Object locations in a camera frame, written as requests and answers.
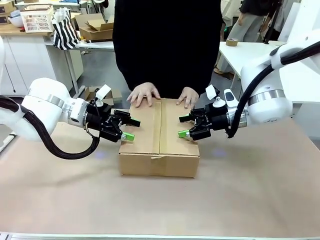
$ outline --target hand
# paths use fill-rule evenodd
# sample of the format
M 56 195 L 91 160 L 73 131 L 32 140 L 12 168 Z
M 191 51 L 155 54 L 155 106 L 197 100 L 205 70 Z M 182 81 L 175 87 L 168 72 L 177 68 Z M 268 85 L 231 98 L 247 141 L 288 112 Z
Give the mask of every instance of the hand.
M 268 23 L 267 23 L 267 22 L 264 22 L 264 23 L 261 25 L 259 32 L 260 32 L 260 33 L 263 33 L 265 30 L 267 30 L 267 28 L 268 28 Z
M 244 13 L 240 13 L 240 16 L 238 18 L 238 24 L 239 26 L 242 26 L 242 24 L 244 23 L 244 18 L 245 18 L 245 14 Z
M 196 102 L 199 99 L 199 94 L 193 90 L 191 87 L 186 86 L 182 93 L 176 102 L 177 105 L 180 105 L 181 102 L 185 99 L 184 108 L 187 109 L 189 105 L 191 105 L 191 108 L 193 109 L 195 107 Z
M 261 25 L 260 29 L 259 29 L 259 32 L 260 33 L 263 33 L 265 30 L 267 30 L 268 28 L 268 25 L 270 23 L 270 20 L 271 18 L 270 17 L 267 17 L 266 20 L 264 21 L 264 23 Z
M 155 85 L 153 85 L 151 82 L 145 82 L 138 86 L 136 86 L 129 97 L 127 98 L 127 101 L 130 101 L 132 104 L 136 99 L 136 105 L 135 107 L 138 108 L 142 102 L 142 99 L 146 97 L 148 106 L 152 106 L 152 94 L 156 99 L 160 99 L 160 94 L 158 90 L 156 89 Z

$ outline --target white basket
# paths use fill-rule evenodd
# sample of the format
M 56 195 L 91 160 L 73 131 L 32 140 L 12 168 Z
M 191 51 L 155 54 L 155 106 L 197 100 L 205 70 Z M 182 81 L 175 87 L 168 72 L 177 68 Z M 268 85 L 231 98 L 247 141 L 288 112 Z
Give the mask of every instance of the white basket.
M 52 33 L 54 8 L 51 4 L 30 4 L 20 11 L 26 33 Z

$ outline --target brown cardboard box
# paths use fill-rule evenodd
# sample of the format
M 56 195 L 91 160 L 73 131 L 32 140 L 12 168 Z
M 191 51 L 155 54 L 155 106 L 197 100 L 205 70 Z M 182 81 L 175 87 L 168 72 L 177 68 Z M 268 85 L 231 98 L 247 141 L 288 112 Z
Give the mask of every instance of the brown cardboard box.
M 101 13 L 81 14 L 75 16 L 79 26 L 80 35 L 86 40 L 112 40 L 114 17 L 111 16 L 107 23 Z
M 0 15 L 0 25 L 3 24 L 11 24 L 11 22 L 9 21 L 9 16 L 10 14 L 1 14 Z
M 84 100 L 89 101 L 94 99 L 95 90 L 101 86 L 89 86 L 84 89 Z M 105 104 L 113 106 L 116 102 L 122 101 L 122 94 L 118 89 L 111 89 L 111 91 L 102 100 Z
M 16 10 L 14 1 L 0 1 L 0 15 L 9 14 Z
M 194 178 L 199 164 L 198 144 L 179 138 L 178 132 L 190 129 L 192 123 L 180 123 L 179 117 L 190 112 L 174 99 L 144 100 L 139 108 L 130 108 L 140 127 L 125 126 L 135 135 L 133 142 L 123 141 L 119 166 L 123 175 L 148 175 Z

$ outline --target black cable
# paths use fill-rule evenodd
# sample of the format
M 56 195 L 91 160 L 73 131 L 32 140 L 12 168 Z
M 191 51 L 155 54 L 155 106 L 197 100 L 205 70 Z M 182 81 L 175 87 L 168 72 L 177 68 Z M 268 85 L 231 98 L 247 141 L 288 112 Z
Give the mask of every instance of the black cable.
M 242 97 L 239 100 L 237 109 L 234 113 L 233 116 L 233 121 L 231 124 L 231 128 L 230 129 L 226 129 L 226 133 L 228 135 L 228 138 L 231 139 L 235 136 L 238 127 L 239 127 L 239 123 L 241 120 L 241 115 L 243 110 L 245 109 L 245 106 L 249 100 L 249 98 L 251 97 L 252 93 L 254 92 L 254 90 L 256 89 L 256 87 L 258 86 L 259 83 L 261 83 L 261 81 L 268 76 L 270 73 L 272 73 L 274 71 L 274 69 L 271 67 L 271 65 L 268 65 L 262 72 L 260 72 L 253 80 L 252 82 L 249 84 L 249 86 L 246 88 L 246 90 L 244 91 Z
M 320 54 L 320 42 L 316 42 L 313 45 L 306 47 L 305 49 L 293 53 L 289 56 L 285 56 L 281 58 L 281 64 L 282 65 L 288 65 L 292 63 L 296 63 L 298 61 L 304 60 L 306 58 L 312 57 L 316 54 Z M 252 93 L 256 89 L 259 83 L 262 82 L 262 80 L 268 76 L 270 73 L 272 73 L 274 69 L 271 65 L 267 66 L 262 72 L 260 72 L 249 84 L 245 92 L 243 93 L 242 97 L 239 100 L 239 104 L 237 106 L 237 109 L 234 113 L 233 121 L 231 124 L 231 128 L 226 129 L 226 133 L 228 135 L 228 138 L 231 139 L 235 136 L 238 128 L 239 123 L 241 120 L 241 115 L 243 110 L 245 109 L 246 103 L 248 102 L 249 98 L 251 97 Z
M 97 106 L 97 101 L 96 101 L 96 95 L 97 95 L 97 93 L 95 93 L 94 94 L 94 106 L 95 106 L 95 110 L 96 110 L 96 112 L 97 112 L 97 114 L 98 114 L 98 117 L 99 117 L 99 136 L 100 136 L 100 133 L 101 133 L 101 118 L 100 118 L 100 113 L 99 113 L 99 109 L 98 109 L 98 106 Z
M 11 98 L 0 95 L 0 108 L 8 109 L 15 113 L 19 110 L 19 107 L 21 107 L 21 109 L 25 113 L 23 117 L 29 121 L 29 123 L 34 127 L 34 129 L 39 134 L 41 140 L 43 141 L 44 146 L 48 149 L 50 153 L 52 153 L 56 157 L 61 159 L 66 159 L 66 160 L 82 159 L 89 156 L 91 153 L 93 153 L 97 149 L 100 142 L 100 138 L 92 136 L 92 143 L 90 147 L 85 151 L 79 152 L 79 153 L 67 153 L 62 151 L 53 142 L 45 125 L 32 111 L 19 105 Z
M 281 58 L 281 63 L 282 63 L 282 65 L 292 64 L 292 63 L 301 61 L 303 59 L 306 59 L 306 58 L 311 57 L 316 54 L 320 54 L 320 42 L 316 42 L 316 43 L 306 47 L 305 49 L 303 49 L 297 53 L 294 53 L 290 56 L 284 56 L 283 58 Z

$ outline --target wall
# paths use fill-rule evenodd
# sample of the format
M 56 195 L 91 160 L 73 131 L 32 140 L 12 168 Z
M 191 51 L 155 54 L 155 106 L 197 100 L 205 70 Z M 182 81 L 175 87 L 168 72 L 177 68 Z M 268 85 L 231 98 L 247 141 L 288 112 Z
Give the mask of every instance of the wall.
M 320 0 L 302 0 L 288 41 L 319 28 Z M 320 104 L 302 105 L 295 117 L 295 121 L 312 140 L 320 140 Z

